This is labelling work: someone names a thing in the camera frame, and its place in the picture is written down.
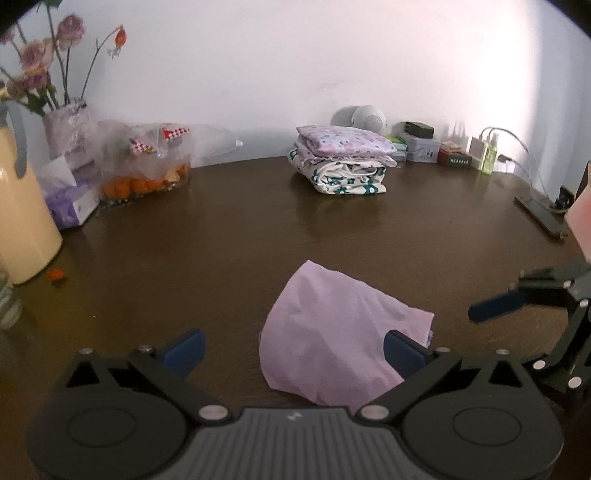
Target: black box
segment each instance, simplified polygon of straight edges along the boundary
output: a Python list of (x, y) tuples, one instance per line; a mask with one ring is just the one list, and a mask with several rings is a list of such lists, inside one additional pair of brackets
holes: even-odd
[(434, 133), (433, 127), (419, 122), (406, 122), (404, 131), (419, 138), (433, 138)]

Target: small red box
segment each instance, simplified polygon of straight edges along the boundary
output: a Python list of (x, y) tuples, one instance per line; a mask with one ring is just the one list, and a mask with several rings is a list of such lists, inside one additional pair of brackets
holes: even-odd
[(437, 163), (442, 167), (470, 168), (472, 166), (472, 157), (463, 151), (452, 152), (445, 148), (440, 148)]

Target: black round disc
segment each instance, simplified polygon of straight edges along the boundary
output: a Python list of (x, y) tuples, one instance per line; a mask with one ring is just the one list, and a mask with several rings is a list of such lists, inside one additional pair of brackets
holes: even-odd
[(459, 480), (525, 480), (550, 471), (563, 434), (539, 395), (453, 392), (413, 407), (402, 423), (412, 452)]
[(186, 430), (183, 415), (153, 395), (66, 391), (31, 423), (27, 450), (35, 466), (55, 478), (134, 480), (165, 466)]

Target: glass jar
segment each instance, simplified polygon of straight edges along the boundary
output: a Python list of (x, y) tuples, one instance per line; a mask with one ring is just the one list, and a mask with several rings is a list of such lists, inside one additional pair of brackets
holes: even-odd
[(0, 270), (0, 330), (8, 330), (21, 317), (22, 302), (8, 281), (8, 275)]

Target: flower stem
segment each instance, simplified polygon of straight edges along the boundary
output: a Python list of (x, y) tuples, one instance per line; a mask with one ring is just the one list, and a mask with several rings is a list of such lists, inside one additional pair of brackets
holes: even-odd
[(70, 49), (68, 47), (68, 53), (66, 55), (66, 78), (64, 79), (64, 105), (68, 102), (68, 73), (70, 71)]
[(96, 61), (97, 56), (99, 55), (101, 48), (103, 48), (103, 46), (105, 45), (107, 40), (109, 40), (113, 35), (115, 35), (120, 29), (121, 29), (121, 26), (118, 26), (116, 29), (114, 29), (110, 34), (108, 34), (106, 36), (106, 38), (103, 40), (103, 43), (101, 43), (100, 45), (99, 45), (99, 40), (98, 39), (96, 40), (96, 52), (95, 52), (95, 56), (92, 57), (92, 62), (90, 63), (90, 68), (88, 69), (88, 74), (86, 75), (86, 81), (84, 82), (84, 87), (82, 88), (82, 95), (80, 95), (81, 100), (84, 98), (84, 92), (86, 91), (86, 85), (88, 85), (88, 79), (90, 78), (90, 72), (92, 72), (92, 67), (95, 66), (95, 61)]
[(8, 80), (14, 82), (14, 83), (18, 83), (7, 71), (5, 68), (0, 66), (0, 72), (2, 72), (4, 75), (6, 75), (8, 77)]
[(51, 18), (51, 10), (49, 8), (49, 3), (46, 3), (45, 6), (47, 7), (47, 18), (49, 19), (49, 30), (51, 32), (51, 39), (53, 40), (53, 48), (55, 49), (57, 59), (60, 62), (61, 82), (64, 86), (64, 96), (66, 97), (67, 101), (69, 102), (70, 96), (68, 95), (68, 91), (66, 89), (66, 71), (64, 70), (64, 62), (61, 59), (60, 49), (57, 47), (56, 32), (53, 28), (53, 19)]
[(39, 98), (45, 100), (45, 103), (49, 105), (49, 110), (54, 111), (53, 105), (51, 104), (51, 100), (47, 97), (47, 89), (46, 88), (38, 88), (37, 93), (39, 94)]
[(56, 98), (56, 88), (50, 83), (49, 85), (47, 85), (47, 91), (49, 92), (49, 96), (51, 97), (51, 100), (53, 100), (53, 103), (55, 103), (56, 109), (59, 109), (60, 104), (58, 103), (57, 98)]
[(25, 34), (22, 32), (21, 24), (19, 22), (17, 22), (17, 30), (18, 34), (21, 36), (22, 42), (26, 45), (27, 39), (25, 38)]
[(21, 51), (18, 49), (18, 46), (16, 43), (14, 43), (14, 40), (11, 40), (10, 43), (12, 43), (12, 46), (14, 47), (14, 49), (17, 51), (18, 53), (18, 58), (22, 57)]

